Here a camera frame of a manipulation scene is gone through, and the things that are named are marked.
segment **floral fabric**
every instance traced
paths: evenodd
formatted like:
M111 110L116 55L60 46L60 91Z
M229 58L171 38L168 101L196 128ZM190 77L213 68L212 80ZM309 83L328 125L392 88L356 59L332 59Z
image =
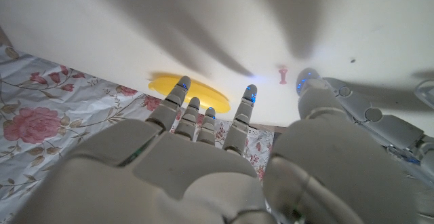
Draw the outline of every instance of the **floral fabric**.
M28 54L10 56L6 49L0 46L0 224L10 221L67 151L123 119L145 120L161 102ZM197 129L202 121L200 115ZM216 120L216 147L230 126ZM262 179L273 132L260 131L245 143L243 155Z

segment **white surface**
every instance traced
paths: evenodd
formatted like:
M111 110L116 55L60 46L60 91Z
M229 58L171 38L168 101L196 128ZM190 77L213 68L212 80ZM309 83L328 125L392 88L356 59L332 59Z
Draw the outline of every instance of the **white surface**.
M299 119L296 76L313 67L379 93L386 112L433 135L433 110L412 94L434 76L433 2L0 0L0 25L18 50L152 95L153 73L188 75L229 98L220 119L254 83L252 122L289 125Z

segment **pink rose pattern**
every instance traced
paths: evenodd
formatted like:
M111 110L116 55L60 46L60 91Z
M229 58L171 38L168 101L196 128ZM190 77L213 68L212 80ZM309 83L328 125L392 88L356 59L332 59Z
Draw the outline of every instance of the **pink rose pattern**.
M31 81L39 82L40 84L44 84L44 85L48 84L48 82L47 82L46 79L44 79L43 77L39 76L39 72L32 73L31 76L30 76L30 80Z
M248 137L244 150L244 157L247 158L258 173L262 181L265 166L273 144L273 132L260 131L259 138Z
M62 70L63 75L68 75L68 68L64 65L60 65L60 70Z
M77 73L73 75L73 78L86 78L83 73Z
M203 118L205 118L205 115L199 114L199 115L197 116L196 124L197 124L198 126L202 126Z
M176 114L176 120L180 120L180 119L181 119L181 114L182 114L182 112L181 112L181 110L179 109L179 110L178 110L178 113Z
M226 139L226 130L223 128L223 123L219 123L214 125L214 128L218 128L216 130L216 145L223 146L224 140Z
M54 81L56 83L60 82L59 72L53 72L53 73L49 74L48 76L52 79L52 81Z
M19 138L25 143L42 143L46 138L57 135L60 118L57 111L38 107L20 109L12 123L3 127L4 137L9 141Z
M116 91L122 93L125 96L134 96L137 91L131 88L127 88L125 86L117 86Z
M62 89L64 91L72 92L74 90L74 85L73 84L66 84L66 85L61 86L60 89Z
M144 98L144 105L149 111L154 111L154 109L156 109L160 103L161 99L155 98L153 96L148 95L146 98Z

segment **gray robotic hand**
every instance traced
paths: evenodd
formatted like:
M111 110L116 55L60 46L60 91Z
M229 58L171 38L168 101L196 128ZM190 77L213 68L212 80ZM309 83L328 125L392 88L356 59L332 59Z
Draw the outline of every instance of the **gray robotic hand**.
M263 187L241 157L256 86L221 150L213 108L191 141L197 98L168 132L190 87L183 77L145 122L120 122L73 149L13 223L415 223L398 167L347 120L324 80L303 79L302 119L273 145Z
M190 87L183 77L145 121L125 120L74 148L14 223L276 223L244 150L256 86L245 90L224 150L209 108L192 142L199 99L169 133Z

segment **pink object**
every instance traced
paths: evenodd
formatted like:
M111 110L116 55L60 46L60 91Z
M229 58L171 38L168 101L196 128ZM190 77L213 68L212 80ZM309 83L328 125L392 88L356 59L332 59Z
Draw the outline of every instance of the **pink object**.
M176 114L176 120L180 120L180 119L181 119L181 110L179 109Z
M48 75L54 82L59 83L60 82L60 76L59 72L53 72Z
M280 78L281 78L281 81L280 81L280 84L286 84L286 73L287 73L287 69L285 69L285 68L282 68L282 69L279 69L279 73L280 73Z
M259 166L259 168L256 169L256 173L258 173L259 180L262 181L262 179L264 178L264 174L265 174L264 166Z
M62 89L64 91L72 92L74 90L74 85L73 84L66 84L66 85L61 86L60 89Z
M116 92L121 92L125 96L134 96L137 93L136 90L121 85L116 87Z
M160 102L161 102L161 99L154 98L153 96L147 95L144 98L144 101L142 103L142 107L146 106L146 109L148 109L149 111L154 111L154 109L156 109L158 107L158 105L160 105Z
M25 143L35 144L57 135L59 127L60 118L57 117L57 111L41 107L23 108L3 128L3 135L9 141L21 138Z
M40 84L48 84L47 80L39 76L39 72L32 73L30 76L31 81L39 82Z
M73 75L73 78L86 78L83 73L77 73Z
M203 123L203 119L204 119L204 118L205 118L205 115L199 114L199 115L197 116L196 124L197 124L198 126L202 126L202 123Z
M60 65L60 69L62 70L63 75L68 75L68 68L64 65Z

